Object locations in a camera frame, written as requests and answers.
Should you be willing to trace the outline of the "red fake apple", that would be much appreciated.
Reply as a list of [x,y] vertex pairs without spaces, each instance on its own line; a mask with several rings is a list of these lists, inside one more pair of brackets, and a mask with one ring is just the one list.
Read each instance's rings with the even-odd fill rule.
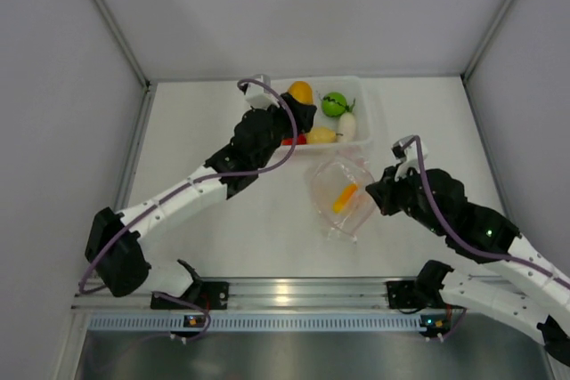
[[281,141],[282,146],[291,146],[293,144],[306,145],[307,144],[306,136],[304,134],[299,134],[296,139],[286,138]]

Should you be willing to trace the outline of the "pale yellow fake pear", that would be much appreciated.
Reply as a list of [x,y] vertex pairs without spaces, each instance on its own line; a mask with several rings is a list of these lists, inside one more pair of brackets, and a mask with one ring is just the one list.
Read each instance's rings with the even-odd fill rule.
[[307,144],[330,144],[337,141],[342,133],[329,129],[325,126],[316,126],[305,135]]

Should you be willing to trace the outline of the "orange fake fruit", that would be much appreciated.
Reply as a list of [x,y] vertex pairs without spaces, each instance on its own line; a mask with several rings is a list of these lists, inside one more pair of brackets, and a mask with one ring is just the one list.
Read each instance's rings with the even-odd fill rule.
[[306,81],[293,82],[288,93],[298,102],[311,105],[314,103],[313,88]]

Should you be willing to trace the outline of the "yellow fake banana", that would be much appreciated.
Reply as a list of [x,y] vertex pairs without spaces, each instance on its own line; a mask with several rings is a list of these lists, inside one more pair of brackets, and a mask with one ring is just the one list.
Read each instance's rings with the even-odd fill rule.
[[337,197],[332,206],[335,214],[341,213],[349,204],[351,197],[359,190],[359,186],[355,183],[347,185],[341,194]]

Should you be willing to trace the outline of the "clear zip top bag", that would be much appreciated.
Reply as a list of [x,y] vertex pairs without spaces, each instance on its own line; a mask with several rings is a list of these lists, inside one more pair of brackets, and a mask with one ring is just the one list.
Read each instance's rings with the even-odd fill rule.
[[308,195],[327,239],[357,242],[357,232],[375,210],[365,187],[373,183],[365,159],[335,152],[305,174]]

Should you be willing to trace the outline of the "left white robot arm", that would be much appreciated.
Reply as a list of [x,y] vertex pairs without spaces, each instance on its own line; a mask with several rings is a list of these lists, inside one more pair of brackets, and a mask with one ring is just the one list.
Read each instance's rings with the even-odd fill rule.
[[85,248],[88,270],[115,297],[142,291],[169,295],[182,308],[195,306],[201,297],[199,274],[183,260],[151,260],[151,246],[169,229],[236,196],[271,171],[273,153],[283,141],[308,133],[316,111],[289,93],[265,108],[250,108],[230,142],[171,189],[122,211],[103,208],[94,216]]

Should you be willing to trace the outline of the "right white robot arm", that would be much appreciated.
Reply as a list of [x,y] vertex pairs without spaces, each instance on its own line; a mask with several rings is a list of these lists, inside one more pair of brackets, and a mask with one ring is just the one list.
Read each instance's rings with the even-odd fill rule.
[[569,278],[532,246],[505,216],[468,201],[463,184],[441,169],[387,168],[366,187],[383,215],[406,214],[444,238],[457,255],[484,266],[513,286],[507,292],[430,260],[415,280],[427,306],[449,304],[479,311],[569,363]]

